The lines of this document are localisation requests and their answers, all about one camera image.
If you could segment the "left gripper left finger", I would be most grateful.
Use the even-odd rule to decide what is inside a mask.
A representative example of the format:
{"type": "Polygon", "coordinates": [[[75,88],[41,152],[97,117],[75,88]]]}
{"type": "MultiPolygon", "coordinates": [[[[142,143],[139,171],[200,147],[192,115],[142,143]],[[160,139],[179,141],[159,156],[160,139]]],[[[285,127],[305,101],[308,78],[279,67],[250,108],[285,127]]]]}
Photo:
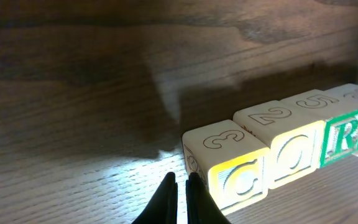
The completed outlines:
{"type": "Polygon", "coordinates": [[[159,187],[132,224],[177,224],[178,184],[168,172],[159,187]]]}

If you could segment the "yellow O block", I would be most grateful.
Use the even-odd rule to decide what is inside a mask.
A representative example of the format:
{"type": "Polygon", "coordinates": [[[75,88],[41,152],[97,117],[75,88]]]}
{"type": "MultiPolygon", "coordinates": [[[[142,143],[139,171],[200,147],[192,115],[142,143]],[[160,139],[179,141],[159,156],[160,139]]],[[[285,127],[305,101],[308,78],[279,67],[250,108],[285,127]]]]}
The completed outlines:
{"type": "Polygon", "coordinates": [[[236,111],[233,121],[270,148],[267,177],[279,188],[319,167],[325,122],[273,100],[236,111]]]}

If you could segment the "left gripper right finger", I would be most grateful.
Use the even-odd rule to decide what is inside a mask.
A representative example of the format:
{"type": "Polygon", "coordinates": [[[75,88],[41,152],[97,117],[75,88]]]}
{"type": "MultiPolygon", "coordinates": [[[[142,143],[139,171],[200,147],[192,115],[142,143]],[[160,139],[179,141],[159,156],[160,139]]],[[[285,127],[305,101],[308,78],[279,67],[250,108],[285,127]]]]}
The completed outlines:
{"type": "Polygon", "coordinates": [[[188,224],[231,224],[196,172],[192,172],[186,181],[186,203],[188,224]]]}

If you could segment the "green R block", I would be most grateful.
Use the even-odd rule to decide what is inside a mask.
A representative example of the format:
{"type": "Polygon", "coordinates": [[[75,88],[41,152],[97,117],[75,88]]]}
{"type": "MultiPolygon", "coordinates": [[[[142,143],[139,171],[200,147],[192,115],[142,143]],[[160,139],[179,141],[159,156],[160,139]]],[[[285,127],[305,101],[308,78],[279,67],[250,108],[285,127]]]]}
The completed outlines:
{"type": "Polygon", "coordinates": [[[358,153],[358,101],[322,90],[310,90],[281,100],[325,122],[320,168],[358,153]]]}

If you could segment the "yellow C block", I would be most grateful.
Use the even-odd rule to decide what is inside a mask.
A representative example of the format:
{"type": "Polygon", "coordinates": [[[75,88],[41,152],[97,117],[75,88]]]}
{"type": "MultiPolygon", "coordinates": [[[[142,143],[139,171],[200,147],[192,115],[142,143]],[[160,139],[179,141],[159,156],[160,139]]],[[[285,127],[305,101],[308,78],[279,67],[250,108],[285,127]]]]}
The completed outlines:
{"type": "Polygon", "coordinates": [[[187,131],[182,144],[187,173],[199,174],[224,215],[267,196],[270,149],[234,121],[187,131]]]}

